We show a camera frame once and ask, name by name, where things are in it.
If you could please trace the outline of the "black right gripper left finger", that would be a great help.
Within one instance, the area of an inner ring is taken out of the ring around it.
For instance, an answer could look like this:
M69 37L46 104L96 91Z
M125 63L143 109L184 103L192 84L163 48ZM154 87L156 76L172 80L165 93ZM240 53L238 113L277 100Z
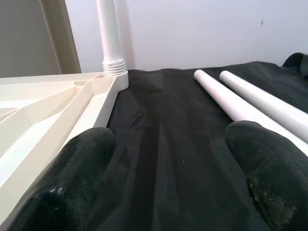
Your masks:
M115 143L104 127L72 138L21 198L14 231L84 231Z

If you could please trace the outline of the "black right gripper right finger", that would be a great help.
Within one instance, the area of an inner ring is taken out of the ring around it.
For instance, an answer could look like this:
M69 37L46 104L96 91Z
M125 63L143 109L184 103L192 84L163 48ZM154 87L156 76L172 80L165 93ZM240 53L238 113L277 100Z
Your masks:
M225 137L270 229L308 231L308 157L289 139L256 122L233 122Z

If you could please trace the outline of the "white plastic table top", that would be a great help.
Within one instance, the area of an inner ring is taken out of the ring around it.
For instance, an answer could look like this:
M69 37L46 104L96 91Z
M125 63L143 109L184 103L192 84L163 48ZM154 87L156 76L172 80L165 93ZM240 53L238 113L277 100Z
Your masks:
M128 74L0 79L0 223L76 135L106 127Z

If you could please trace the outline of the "white plastic table leg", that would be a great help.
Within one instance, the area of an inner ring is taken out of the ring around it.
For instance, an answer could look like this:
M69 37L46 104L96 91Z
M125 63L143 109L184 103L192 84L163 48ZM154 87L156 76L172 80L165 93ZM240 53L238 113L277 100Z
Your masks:
M308 156L308 144L287 131L287 129L253 107L210 75L202 70L197 70L194 73L194 78L234 122L244 120L257 122L264 128L286 137Z
M307 113L229 71L222 71L219 79L257 109L308 144Z
M118 76L127 72L121 49L114 0L96 0L103 48L103 73Z

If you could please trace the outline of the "black table cloth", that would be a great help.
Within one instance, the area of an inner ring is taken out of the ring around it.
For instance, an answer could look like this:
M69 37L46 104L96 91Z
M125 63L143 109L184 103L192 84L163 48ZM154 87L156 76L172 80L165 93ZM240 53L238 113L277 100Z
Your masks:
M201 70L233 91L219 79L229 71L308 114L308 55ZM227 147L234 121L195 71L129 72L105 127L115 150L84 231L272 231Z

